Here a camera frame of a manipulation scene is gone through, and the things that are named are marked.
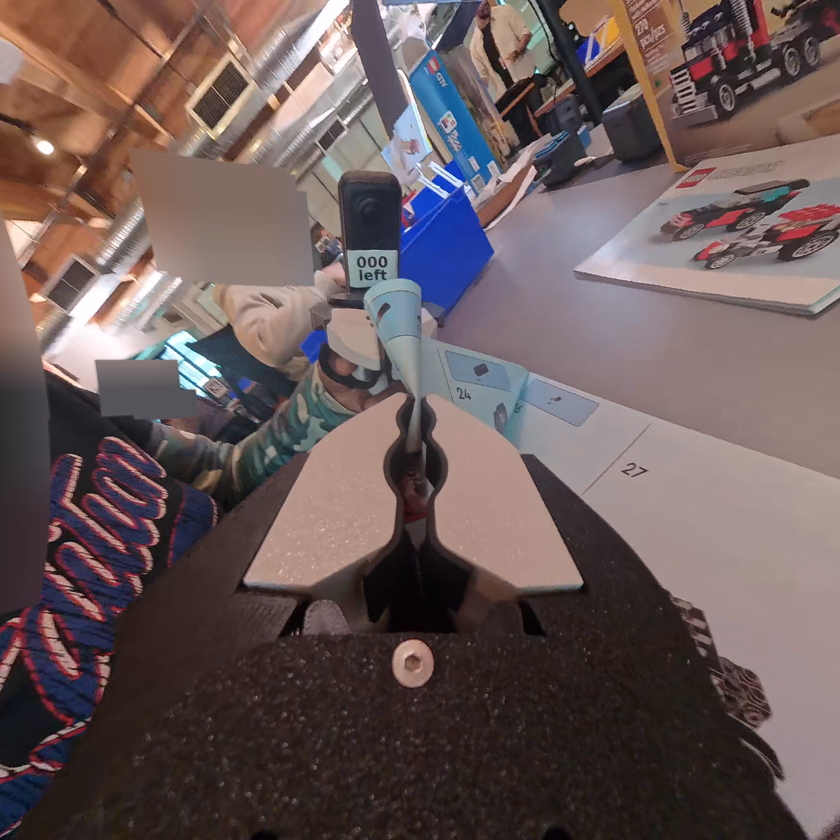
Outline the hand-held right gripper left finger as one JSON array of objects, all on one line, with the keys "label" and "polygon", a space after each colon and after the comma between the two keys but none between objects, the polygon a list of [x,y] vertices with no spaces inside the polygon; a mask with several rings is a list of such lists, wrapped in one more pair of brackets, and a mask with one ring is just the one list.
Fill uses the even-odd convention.
[{"label": "hand-held right gripper left finger", "polygon": [[332,430],[306,457],[248,567],[243,586],[332,601],[349,621],[383,621],[403,535],[386,467],[404,438],[396,393]]}]

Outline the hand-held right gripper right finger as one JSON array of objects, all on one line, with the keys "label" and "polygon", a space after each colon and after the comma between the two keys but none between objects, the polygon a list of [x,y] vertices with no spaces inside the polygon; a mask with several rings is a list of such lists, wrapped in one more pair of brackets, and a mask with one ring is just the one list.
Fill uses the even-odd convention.
[{"label": "hand-held right gripper right finger", "polygon": [[423,399],[426,508],[421,572],[450,617],[577,592],[583,578],[514,445],[442,396]]}]

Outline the person's left forearm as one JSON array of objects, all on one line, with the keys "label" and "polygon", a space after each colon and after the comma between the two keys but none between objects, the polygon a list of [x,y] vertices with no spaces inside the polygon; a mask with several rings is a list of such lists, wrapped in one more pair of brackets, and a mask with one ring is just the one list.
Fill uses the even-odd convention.
[{"label": "person's left forearm", "polygon": [[145,451],[168,476],[228,511],[354,415],[328,392],[315,366],[273,417],[239,443],[153,422]]}]

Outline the person's left hand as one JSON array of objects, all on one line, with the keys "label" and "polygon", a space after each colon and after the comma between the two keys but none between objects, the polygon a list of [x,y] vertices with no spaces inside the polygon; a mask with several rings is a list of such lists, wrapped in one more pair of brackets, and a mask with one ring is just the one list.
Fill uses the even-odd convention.
[{"label": "person's left hand", "polygon": [[390,386],[375,394],[369,389],[365,390],[361,380],[354,375],[357,367],[354,362],[331,350],[327,344],[322,346],[317,365],[320,381],[331,397],[348,411],[361,413],[399,393],[398,387]]}]

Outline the large blue plastic bin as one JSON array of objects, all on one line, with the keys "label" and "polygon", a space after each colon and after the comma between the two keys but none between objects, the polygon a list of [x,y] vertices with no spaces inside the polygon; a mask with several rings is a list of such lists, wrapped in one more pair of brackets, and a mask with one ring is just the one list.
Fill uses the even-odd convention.
[{"label": "large blue plastic bin", "polygon": [[432,304],[448,316],[494,255],[461,186],[402,234],[398,277],[416,283],[423,303]]}]

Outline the booklet on white stand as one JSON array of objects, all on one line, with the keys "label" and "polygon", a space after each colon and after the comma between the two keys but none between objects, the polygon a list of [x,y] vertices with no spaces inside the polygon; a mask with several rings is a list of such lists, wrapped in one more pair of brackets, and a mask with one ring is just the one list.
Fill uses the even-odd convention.
[{"label": "booklet on white stand", "polygon": [[432,152],[419,111],[409,103],[395,121],[382,157],[400,186],[408,188],[421,179],[422,166]]}]

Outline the tall blue toy box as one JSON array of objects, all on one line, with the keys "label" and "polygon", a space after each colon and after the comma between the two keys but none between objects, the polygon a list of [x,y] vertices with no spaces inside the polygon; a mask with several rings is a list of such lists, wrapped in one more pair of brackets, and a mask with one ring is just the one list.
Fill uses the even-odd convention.
[{"label": "tall blue toy box", "polygon": [[409,81],[416,99],[458,164],[464,181],[479,195],[501,169],[435,49],[430,49],[420,60]]}]

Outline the black charger with blue top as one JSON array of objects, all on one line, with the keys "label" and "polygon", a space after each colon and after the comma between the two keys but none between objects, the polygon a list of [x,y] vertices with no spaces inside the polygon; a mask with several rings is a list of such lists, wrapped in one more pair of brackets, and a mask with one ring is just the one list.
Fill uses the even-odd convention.
[{"label": "black charger with blue top", "polygon": [[532,164],[537,170],[541,184],[554,187],[569,181],[576,173],[577,162],[585,161],[588,157],[579,134],[564,130],[534,155]]}]

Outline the black light stand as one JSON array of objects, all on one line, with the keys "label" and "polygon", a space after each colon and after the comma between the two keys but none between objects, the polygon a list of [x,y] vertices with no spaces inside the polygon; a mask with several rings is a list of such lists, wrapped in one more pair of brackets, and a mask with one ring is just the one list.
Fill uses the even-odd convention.
[{"label": "black light stand", "polygon": [[560,62],[574,82],[576,94],[581,98],[594,126],[602,124],[603,109],[590,78],[577,56],[569,24],[562,18],[565,1],[536,1],[543,22],[547,25]]}]

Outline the dark grey cube device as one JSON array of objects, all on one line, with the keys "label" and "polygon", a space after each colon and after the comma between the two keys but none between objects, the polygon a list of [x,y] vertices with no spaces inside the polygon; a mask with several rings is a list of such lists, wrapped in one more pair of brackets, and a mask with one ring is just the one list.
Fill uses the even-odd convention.
[{"label": "dark grey cube device", "polygon": [[622,163],[641,161],[663,148],[639,84],[604,109],[602,125],[614,157]]}]

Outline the car cover instruction booklet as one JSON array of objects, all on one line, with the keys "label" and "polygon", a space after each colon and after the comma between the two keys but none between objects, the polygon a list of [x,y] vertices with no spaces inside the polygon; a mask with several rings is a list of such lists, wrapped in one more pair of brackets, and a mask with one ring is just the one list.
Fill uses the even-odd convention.
[{"label": "car cover instruction booklet", "polygon": [[838,303],[834,152],[699,163],[584,259],[582,280],[815,316]]}]

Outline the helicopter picture toy box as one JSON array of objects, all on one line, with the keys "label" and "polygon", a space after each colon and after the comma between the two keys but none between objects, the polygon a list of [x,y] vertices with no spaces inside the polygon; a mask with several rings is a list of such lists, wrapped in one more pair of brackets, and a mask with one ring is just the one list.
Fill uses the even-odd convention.
[{"label": "helicopter picture toy box", "polygon": [[838,1],[615,5],[636,79],[678,165],[838,135]]}]

